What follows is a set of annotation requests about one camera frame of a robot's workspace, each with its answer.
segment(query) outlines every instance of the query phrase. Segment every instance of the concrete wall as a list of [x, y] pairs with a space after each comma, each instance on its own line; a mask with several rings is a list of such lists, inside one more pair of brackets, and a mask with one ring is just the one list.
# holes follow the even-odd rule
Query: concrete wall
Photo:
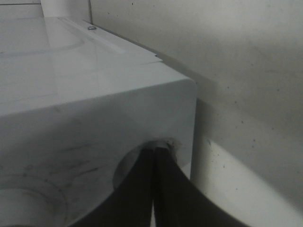
[[196, 80], [193, 183], [252, 226], [303, 223], [303, 1], [91, 0]]
[[0, 19], [43, 17], [40, 0], [0, 0]]
[[73, 16], [90, 22], [89, 0], [41, 0], [45, 17]]

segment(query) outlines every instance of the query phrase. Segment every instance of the wall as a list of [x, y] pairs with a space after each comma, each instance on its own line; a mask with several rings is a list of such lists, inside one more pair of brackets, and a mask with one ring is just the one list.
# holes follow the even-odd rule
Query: wall
[[76, 17], [91, 22], [89, 0], [41, 0], [45, 17]]
[[252, 226], [303, 223], [303, 1], [91, 0], [199, 87], [192, 182]]
[[43, 17], [40, 0], [0, 0], [0, 19]]

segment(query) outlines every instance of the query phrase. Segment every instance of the white plastic surface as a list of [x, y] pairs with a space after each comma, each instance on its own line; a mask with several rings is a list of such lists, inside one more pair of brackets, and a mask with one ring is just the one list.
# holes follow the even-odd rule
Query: white plastic surface
[[138, 145], [169, 141], [180, 167], [192, 155], [195, 83], [88, 26], [55, 17], [0, 22], [0, 191], [43, 194], [64, 225], [113, 191], [117, 164]]

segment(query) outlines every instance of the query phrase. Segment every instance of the appliance top panel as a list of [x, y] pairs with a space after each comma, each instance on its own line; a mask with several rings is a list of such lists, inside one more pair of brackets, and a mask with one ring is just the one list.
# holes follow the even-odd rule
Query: appliance top panel
[[0, 116], [186, 78], [89, 26], [68, 17], [0, 20]]

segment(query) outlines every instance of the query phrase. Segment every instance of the washing machine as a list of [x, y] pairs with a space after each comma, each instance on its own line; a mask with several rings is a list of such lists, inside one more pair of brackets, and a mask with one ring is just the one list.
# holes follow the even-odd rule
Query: washing machine
[[190, 174], [196, 84], [71, 17], [0, 21], [0, 227], [64, 227], [114, 191], [152, 140]]

